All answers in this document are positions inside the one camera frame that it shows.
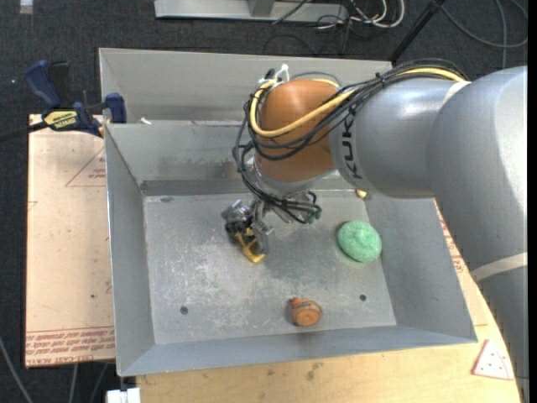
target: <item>wooden table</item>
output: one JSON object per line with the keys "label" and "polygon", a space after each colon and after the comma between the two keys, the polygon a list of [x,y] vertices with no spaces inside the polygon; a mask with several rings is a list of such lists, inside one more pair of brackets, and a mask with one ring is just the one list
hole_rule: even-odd
{"label": "wooden table", "polygon": [[519,402],[514,380],[472,374],[487,339],[507,350],[466,267],[456,266],[478,343],[144,375],[142,402]]}

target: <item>blue clamp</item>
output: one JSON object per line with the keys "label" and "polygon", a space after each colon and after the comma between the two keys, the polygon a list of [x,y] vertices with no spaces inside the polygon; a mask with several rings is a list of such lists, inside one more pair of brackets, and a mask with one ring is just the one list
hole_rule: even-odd
{"label": "blue clamp", "polygon": [[[43,122],[55,131],[74,130],[101,137],[102,130],[99,128],[102,127],[102,124],[87,111],[81,102],[73,104],[71,115],[67,113],[69,109],[60,109],[61,98],[50,81],[47,72],[48,63],[46,60],[41,60],[32,65],[24,75],[24,80],[26,80],[30,90],[36,96],[43,98],[48,105],[47,110],[41,115]],[[105,101],[96,106],[104,106],[110,109],[111,122],[127,122],[125,102],[116,92],[108,94]],[[72,111],[76,112],[75,117],[72,115]]]}

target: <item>yellow clamp label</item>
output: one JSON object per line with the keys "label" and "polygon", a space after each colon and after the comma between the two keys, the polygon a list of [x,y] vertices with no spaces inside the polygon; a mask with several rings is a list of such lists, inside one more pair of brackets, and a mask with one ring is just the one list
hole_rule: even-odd
{"label": "yellow clamp label", "polygon": [[77,122],[76,112],[73,111],[54,111],[44,117],[44,121],[56,130],[75,125]]}

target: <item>dark gray carpet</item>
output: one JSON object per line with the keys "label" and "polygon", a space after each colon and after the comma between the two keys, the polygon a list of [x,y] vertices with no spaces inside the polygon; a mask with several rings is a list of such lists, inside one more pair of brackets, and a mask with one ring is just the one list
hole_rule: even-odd
{"label": "dark gray carpet", "polygon": [[[0,0],[0,133],[23,128],[26,115],[44,104],[23,83],[25,70],[37,60],[70,60],[70,83],[99,97],[97,50],[100,47],[198,50],[239,54],[322,55],[329,58],[386,60],[430,0],[405,0],[406,18],[381,34],[369,27],[347,37],[319,34],[297,24],[154,19],[154,0],[34,0],[34,15],[19,13],[19,0]],[[528,0],[516,0],[526,8]],[[502,30],[493,0],[449,0],[446,7],[472,31],[500,41]],[[519,42],[527,23],[504,3],[509,42]],[[464,35],[442,13],[425,27],[400,61],[440,57],[458,64],[472,79],[497,70],[501,50]],[[527,64],[527,46],[509,50],[507,67]],[[35,403],[66,402],[72,368],[23,367],[27,139],[0,144],[0,335]],[[75,401],[87,402],[101,364],[82,364]],[[109,368],[102,389],[117,388]],[[0,358],[0,401],[23,401]]]}

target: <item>green ball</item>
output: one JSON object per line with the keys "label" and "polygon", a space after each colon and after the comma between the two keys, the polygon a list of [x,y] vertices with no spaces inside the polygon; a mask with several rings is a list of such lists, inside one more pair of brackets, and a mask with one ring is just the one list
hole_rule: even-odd
{"label": "green ball", "polygon": [[345,222],[337,232],[337,242],[345,254],[363,263],[377,259],[383,249],[377,230],[360,220]]}

